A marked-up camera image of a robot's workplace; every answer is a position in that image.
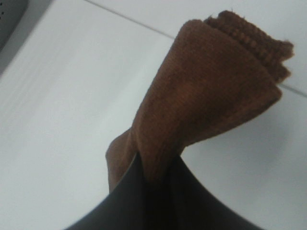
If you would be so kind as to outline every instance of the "white surface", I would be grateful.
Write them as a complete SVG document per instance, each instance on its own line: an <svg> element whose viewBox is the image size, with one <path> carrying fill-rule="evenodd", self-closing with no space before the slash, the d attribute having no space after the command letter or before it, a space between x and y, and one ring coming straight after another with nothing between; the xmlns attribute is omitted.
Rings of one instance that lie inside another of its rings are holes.
<svg viewBox="0 0 307 230"><path fill-rule="evenodd" d="M107 195L105 151L172 42L83 0L49 7L0 78L1 230L62 229ZM305 230L306 113L307 99L284 90L268 112L184 160L254 223Z"/></svg>
<svg viewBox="0 0 307 230"><path fill-rule="evenodd" d="M233 10L276 39L295 45L295 56L285 62L292 71L287 86L307 93L307 1L305 0L89 0L175 37L190 19L216 17Z"/></svg>

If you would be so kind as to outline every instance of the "black object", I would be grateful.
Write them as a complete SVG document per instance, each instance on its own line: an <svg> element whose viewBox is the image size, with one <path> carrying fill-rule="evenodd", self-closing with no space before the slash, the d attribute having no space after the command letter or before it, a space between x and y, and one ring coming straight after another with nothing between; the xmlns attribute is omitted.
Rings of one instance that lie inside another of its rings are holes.
<svg viewBox="0 0 307 230"><path fill-rule="evenodd" d="M28 0L0 0L0 51L21 19Z"/></svg>
<svg viewBox="0 0 307 230"><path fill-rule="evenodd" d="M149 188L139 154L114 191L66 230L261 230L223 205L180 157L162 187Z"/></svg>

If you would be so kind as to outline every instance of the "gray object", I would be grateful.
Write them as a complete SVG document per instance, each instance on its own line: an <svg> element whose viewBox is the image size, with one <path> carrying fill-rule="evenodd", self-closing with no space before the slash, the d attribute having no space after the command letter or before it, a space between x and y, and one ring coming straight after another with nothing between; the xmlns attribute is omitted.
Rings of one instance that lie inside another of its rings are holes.
<svg viewBox="0 0 307 230"><path fill-rule="evenodd" d="M22 17L28 0L0 0L0 51Z"/></svg>

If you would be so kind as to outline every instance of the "brown towel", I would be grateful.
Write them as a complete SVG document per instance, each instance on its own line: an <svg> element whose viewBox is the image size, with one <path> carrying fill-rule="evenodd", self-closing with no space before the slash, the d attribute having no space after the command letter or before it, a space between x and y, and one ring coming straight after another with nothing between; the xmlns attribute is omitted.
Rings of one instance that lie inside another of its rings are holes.
<svg viewBox="0 0 307 230"><path fill-rule="evenodd" d="M110 191L137 152L157 185L174 156L264 112L282 95L293 45L277 41L233 12L180 29L129 130L106 153Z"/></svg>

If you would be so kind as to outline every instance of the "folded towel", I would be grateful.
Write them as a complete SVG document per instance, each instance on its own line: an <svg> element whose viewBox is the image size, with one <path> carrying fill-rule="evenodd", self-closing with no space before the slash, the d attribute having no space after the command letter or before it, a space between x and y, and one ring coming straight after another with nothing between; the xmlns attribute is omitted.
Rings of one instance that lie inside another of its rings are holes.
<svg viewBox="0 0 307 230"><path fill-rule="evenodd" d="M293 45L233 12L180 29L132 126L106 153L110 191L140 153L146 181L158 186L170 162L195 142L258 116L282 95Z"/></svg>

